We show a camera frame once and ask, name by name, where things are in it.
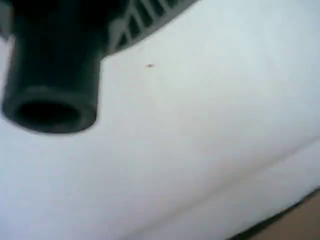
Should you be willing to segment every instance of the black cylindrical pipe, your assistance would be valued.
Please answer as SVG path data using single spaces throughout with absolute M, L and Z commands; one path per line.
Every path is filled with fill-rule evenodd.
M 81 1 L 63 2 L 69 6 L 50 15 L 18 15 L 14 21 L 2 111 L 40 133 L 76 133 L 97 118 L 103 34 L 89 19 L 94 13 L 75 7 Z

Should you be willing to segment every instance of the beige surface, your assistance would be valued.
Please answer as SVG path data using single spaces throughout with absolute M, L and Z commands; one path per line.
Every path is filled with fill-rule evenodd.
M 320 193 L 252 240 L 317 240 L 320 238 Z

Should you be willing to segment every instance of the white plastic surface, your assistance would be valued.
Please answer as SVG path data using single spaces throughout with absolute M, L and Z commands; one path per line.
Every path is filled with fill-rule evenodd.
M 1 119 L 1 240 L 223 240 L 298 201 L 320 184 L 319 23 L 317 0 L 201 0 L 104 61 L 89 131 Z

